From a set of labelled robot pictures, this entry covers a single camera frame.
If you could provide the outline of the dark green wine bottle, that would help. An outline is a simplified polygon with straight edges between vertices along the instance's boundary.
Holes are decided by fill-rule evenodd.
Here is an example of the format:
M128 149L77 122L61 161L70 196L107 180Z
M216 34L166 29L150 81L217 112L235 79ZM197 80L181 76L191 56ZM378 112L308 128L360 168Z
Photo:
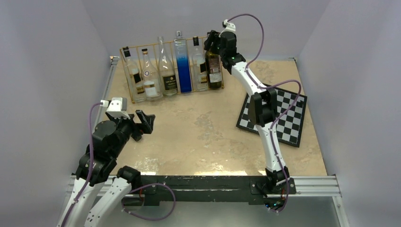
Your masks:
M220 56L206 51L205 60L207 65L207 75L209 80L209 88L222 88L222 73L220 66Z

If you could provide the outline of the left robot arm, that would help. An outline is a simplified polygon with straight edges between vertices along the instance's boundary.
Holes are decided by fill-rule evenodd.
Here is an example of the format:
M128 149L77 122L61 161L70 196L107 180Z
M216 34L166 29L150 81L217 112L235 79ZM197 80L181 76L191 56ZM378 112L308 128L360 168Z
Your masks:
M85 154L80 158L75 172L73 192L69 203L59 219L59 227L82 227L98 192L104 186L117 158L130 139L139 141L143 134L153 132L154 114L136 110L114 118L106 113L108 120L90 128L91 137Z

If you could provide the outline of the clear bottle black gold label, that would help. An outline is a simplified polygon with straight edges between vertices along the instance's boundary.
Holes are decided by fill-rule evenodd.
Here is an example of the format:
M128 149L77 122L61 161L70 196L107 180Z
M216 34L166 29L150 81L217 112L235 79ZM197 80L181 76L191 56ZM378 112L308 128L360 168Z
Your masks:
M143 87L142 77L137 62L132 58L128 46L123 47L123 53L126 59L126 68L131 80L132 93L135 103L146 100L146 94Z

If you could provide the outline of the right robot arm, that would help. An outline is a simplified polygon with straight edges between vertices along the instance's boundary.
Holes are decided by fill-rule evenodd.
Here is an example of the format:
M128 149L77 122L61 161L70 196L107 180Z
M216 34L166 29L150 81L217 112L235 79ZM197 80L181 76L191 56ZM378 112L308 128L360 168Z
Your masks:
M265 190L289 193L289 171L283 160L277 138L277 93L266 88L252 73L245 58L237 51L237 38L233 32L211 30L204 49L220 56L223 67L235 77L246 90L250 103L248 119L256 127L265 153Z

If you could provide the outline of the clear bottle gold white label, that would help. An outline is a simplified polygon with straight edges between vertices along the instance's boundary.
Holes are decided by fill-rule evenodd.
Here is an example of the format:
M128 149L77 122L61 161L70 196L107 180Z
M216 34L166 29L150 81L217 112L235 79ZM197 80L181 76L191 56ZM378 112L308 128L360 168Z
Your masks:
M148 55L148 49L142 49L143 54L143 85L148 100L160 99L163 94L159 84L159 74L157 69L153 66L151 59Z

